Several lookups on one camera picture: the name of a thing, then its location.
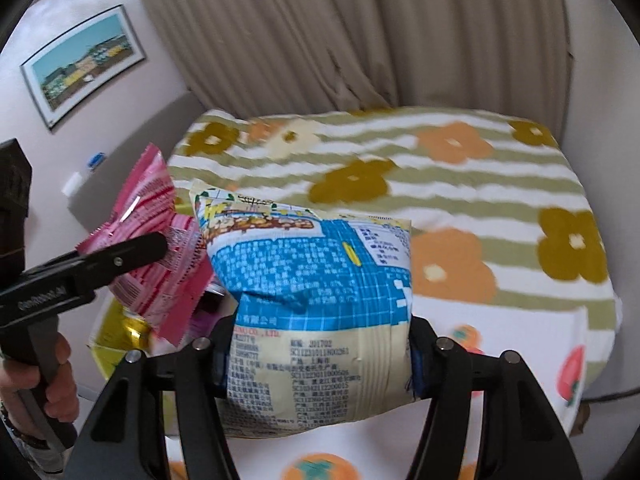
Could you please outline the pink striped snack bag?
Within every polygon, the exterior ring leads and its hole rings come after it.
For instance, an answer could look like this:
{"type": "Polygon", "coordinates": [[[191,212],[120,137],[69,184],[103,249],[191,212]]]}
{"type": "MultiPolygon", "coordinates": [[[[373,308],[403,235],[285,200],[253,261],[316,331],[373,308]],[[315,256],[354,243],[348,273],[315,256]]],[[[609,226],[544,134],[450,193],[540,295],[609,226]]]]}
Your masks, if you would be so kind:
{"type": "Polygon", "coordinates": [[[111,292],[174,346],[213,278],[198,222],[177,211],[176,198],[163,154],[150,144],[118,193],[111,217],[77,246],[88,255],[134,244],[132,255],[143,264],[115,278],[111,292]]]}

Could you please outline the blue cream snack bag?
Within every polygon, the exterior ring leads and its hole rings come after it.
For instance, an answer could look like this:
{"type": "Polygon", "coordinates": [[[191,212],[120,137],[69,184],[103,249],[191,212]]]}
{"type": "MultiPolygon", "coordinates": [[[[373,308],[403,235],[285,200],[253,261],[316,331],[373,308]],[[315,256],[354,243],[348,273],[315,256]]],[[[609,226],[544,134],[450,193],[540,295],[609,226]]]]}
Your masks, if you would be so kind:
{"type": "Polygon", "coordinates": [[[356,422],[411,402],[410,226],[193,180],[209,261],[235,300],[220,404],[234,438],[356,422]]]}

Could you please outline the grey headboard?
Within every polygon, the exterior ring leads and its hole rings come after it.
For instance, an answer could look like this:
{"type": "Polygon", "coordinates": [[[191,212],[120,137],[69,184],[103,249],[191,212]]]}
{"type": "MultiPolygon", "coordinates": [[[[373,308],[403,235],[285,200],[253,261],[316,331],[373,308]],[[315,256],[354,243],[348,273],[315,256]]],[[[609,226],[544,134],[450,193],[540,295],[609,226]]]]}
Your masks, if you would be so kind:
{"type": "Polygon", "coordinates": [[[89,233],[112,218],[120,191],[139,179],[138,166],[154,158],[167,160],[205,107],[192,92],[170,102],[120,142],[82,181],[68,201],[68,210],[89,233]]]}

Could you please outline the gold foil snack bag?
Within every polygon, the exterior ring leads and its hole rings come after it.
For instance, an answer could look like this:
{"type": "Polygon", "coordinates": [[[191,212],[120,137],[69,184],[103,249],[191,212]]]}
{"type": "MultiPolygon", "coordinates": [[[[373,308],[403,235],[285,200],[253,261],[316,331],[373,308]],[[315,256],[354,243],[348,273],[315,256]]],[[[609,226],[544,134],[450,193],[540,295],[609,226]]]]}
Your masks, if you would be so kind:
{"type": "Polygon", "coordinates": [[[89,336],[92,353],[102,350],[148,352],[152,328],[144,318],[131,312],[117,299],[107,298],[89,336]]]}

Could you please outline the purple chip bag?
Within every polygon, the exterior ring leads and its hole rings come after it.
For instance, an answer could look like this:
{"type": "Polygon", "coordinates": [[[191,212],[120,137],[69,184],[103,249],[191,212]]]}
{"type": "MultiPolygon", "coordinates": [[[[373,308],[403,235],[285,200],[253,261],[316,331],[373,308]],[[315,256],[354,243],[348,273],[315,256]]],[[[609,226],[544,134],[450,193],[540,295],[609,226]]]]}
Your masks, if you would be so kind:
{"type": "Polygon", "coordinates": [[[197,308],[190,318],[186,336],[190,340],[207,337],[223,316],[221,308],[215,310],[197,308]]]}

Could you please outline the framed houses picture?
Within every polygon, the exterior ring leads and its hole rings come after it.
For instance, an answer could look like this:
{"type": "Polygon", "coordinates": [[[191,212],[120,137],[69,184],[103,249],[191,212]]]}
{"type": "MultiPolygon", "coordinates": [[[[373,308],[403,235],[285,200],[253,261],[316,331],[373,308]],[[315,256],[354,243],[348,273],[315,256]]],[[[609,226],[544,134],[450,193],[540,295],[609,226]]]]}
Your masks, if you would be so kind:
{"type": "Polygon", "coordinates": [[[124,6],[112,6],[49,41],[21,65],[49,130],[94,92],[146,59],[124,6]]]}

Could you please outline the floral striped quilt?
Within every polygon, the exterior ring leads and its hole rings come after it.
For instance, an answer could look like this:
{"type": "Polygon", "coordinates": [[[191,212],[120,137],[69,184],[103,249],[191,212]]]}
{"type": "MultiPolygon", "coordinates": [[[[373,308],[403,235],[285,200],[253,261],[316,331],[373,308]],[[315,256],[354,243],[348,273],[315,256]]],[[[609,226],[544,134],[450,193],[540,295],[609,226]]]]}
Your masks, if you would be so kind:
{"type": "Polygon", "coordinates": [[[551,132],[526,119],[402,108],[236,118],[211,110],[169,157],[193,180],[270,202],[404,219],[423,297],[585,308],[616,325],[586,191],[551,132]]]}

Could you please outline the beige curtain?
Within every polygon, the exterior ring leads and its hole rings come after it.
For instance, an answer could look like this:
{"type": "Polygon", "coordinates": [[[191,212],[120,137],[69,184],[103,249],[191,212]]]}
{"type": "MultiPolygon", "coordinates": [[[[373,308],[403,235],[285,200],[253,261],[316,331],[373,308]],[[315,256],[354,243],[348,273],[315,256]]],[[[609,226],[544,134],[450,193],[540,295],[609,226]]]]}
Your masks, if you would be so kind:
{"type": "Polygon", "coordinates": [[[142,0],[188,87],[240,117],[398,106],[564,124],[563,0],[142,0]]]}

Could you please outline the white wall socket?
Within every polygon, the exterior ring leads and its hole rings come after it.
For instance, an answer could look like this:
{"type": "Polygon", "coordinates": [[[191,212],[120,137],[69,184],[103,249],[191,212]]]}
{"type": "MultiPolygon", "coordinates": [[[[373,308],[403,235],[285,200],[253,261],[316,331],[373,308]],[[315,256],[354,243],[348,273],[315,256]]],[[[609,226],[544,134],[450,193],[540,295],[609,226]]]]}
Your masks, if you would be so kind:
{"type": "Polygon", "coordinates": [[[85,172],[75,171],[62,187],[62,193],[66,198],[72,198],[82,187],[87,179],[85,172]]]}

